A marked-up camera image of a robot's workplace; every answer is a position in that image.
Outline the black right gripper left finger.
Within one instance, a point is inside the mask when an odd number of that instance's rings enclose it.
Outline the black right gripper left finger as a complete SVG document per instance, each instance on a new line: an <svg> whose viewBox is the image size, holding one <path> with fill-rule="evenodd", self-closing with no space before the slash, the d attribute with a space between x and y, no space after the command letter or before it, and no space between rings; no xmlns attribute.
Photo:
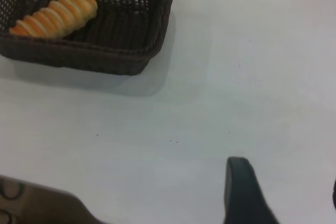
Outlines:
<svg viewBox="0 0 336 224"><path fill-rule="evenodd" d="M244 157L226 163L223 223L278 223L263 196L255 171Z"/></svg>

